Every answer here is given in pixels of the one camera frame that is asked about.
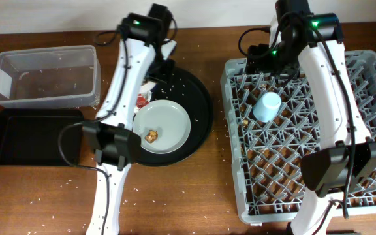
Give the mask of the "white tissue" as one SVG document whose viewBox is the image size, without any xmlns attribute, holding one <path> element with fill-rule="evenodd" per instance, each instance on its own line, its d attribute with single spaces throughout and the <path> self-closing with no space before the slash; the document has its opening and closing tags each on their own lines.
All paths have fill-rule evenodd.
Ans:
<svg viewBox="0 0 376 235">
<path fill-rule="evenodd" d="M 142 86 L 140 87 L 140 90 L 139 90 L 139 94 L 143 94 L 143 95 L 149 95 L 149 101 L 151 100 L 151 96 L 152 96 L 152 89 L 156 86 L 157 84 L 155 82 L 145 82 L 142 84 Z M 139 108 L 137 108 L 135 106 L 134 108 L 134 113 L 137 114 L 139 112 Z"/>
</svg>

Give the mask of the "red strawberry snack wrapper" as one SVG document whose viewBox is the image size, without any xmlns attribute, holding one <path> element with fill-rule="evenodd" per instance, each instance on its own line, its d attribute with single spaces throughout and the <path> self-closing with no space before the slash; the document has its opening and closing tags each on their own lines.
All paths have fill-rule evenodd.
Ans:
<svg viewBox="0 0 376 235">
<path fill-rule="evenodd" d="M 138 98 L 137 98 L 137 101 L 136 101 L 136 107 L 137 108 L 141 109 L 145 105 L 147 105 L 148 103 L 149 103 L 149 95 L 143 95 L 143 94 L 138 95 Z"/>
</svg>

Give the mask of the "light blue cup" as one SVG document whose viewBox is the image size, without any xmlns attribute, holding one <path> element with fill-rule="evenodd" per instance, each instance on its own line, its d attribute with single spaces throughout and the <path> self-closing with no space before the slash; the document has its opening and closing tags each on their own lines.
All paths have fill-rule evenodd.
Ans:
<svg viewBox="0 0 376 235">
<path fill-rule="evenodd" d="M 278 114 L 281 106 L 281 97 L 274 92 L 266 92 L 253 107 L 253 115 L 257 121 L 267 123 Z"/>
</svg>

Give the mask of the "grey plate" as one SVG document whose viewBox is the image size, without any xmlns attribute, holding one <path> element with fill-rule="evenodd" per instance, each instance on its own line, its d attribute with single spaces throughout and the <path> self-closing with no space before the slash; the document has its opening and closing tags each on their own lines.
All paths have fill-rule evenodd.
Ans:
<svg viewBox="0 0 376 235">
<path fill-rule="evenodd" d="M 159 135 L 151 144 L 144 139 L 149 130 L 155 130 Z M 187 141 L 191 120 L 187 111 L 174 101 L 152 101 L 135 115 L 133 132 L 141 137 L 144 150 L 160 155 L 172 153 Z"/>
</svg>

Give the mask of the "brown food scrap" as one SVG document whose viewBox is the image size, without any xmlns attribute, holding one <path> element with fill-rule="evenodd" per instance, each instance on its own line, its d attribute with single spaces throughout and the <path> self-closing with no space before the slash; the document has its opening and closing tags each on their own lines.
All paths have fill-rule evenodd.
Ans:
<svg viewBox="0 0 376 235">
<path fill-rule="evenodd" d="M 148 134 L 144 137 L 145 141 L 149 144 L 153 143 L 158 139 L 159 135 L 158 132 L 155 130 L 149 130 Z"/>
</svg>

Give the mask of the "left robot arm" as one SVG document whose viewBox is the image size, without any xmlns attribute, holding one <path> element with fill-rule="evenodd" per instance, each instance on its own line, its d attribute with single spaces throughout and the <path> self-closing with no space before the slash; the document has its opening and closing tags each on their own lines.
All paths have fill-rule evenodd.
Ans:
<svg viewBox="0 0 376 235">
<path fill-rule="evenodd" d="M 174 17 L 152 4 L 147 15 L 130 13 L 116 29 L 119 58 L 106 98 L 94 121 L 82 130 L 95 153 L 97 187 L 87 234 L 119 234 L 119 207 L 125 178 L 141 156 L 141 138 L 132 131 L 134 108 L 144 80 L 167 83 L 176 42 L 168 36 Z"/>
</svg>

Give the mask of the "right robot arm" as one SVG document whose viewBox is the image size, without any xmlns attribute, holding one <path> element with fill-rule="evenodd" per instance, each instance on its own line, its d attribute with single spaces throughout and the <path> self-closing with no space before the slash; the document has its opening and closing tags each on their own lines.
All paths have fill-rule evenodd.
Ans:
<svg viewBox="0 0 376 235">
<path fill-rule="evenodd" d="M 310 86 L 320 129 L 320 151 L 302 157 L 305 194 L 289 234 L 326 234 L 333 211 L 348 218 L 347 200 L 376 168 L 376 141 L 366 127 L 345 65 L 344 35 L 334 13 L 314 14 L 302 0 L 278 0 L 266 29 L 268 49 L 245 56 L 271 58 L 275 67 L 297 61 Z"/>
</svg>

